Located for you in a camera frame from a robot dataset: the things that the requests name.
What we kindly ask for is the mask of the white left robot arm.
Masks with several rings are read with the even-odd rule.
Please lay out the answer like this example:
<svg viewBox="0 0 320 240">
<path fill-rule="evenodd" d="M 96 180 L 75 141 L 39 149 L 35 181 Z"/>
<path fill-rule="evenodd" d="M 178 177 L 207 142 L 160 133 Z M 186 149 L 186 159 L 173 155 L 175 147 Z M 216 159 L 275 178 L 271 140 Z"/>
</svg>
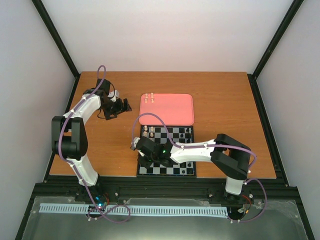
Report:
<svg viewBox="0 0 320 240">
<path fill-rule="evenodd" d="M 52 152 L 73 169 L 79 184 L 88 187 L 86 195 L 95 202 L 103 198 L 104 188 L 97 184 L 99 174 L 87 155 L 89 144 L 85 124 L 97 110 L 103 111 L 105 120 L 132 111 L 129 101 L 121 99 L 116 89 L 110 92 L 111 86 L 110 81 L 99 78 L 96 87 L 85 90 L 71 110 L 51 120 Z"/>
</svg>

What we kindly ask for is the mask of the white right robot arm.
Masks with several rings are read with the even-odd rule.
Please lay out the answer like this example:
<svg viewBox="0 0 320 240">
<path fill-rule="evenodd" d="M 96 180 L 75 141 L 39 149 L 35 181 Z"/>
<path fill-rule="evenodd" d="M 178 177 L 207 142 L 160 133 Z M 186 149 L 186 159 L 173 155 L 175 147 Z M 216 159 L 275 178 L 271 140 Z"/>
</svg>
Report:
<svg viewBox="0 0 320 240">
<path fill-rule="evenodd" d="M 165 167 L 186 162 L 213 163 L 226 175 L 224 195 L 230 200 L 241 195 L 253 155 L 249 147 L 222 133 L 195 143 L 156 143 L 145 136 L 135 137 L 131 149 L 138 151 L 138 162 L 145 168 L 152 163 Z"/>
</svg>

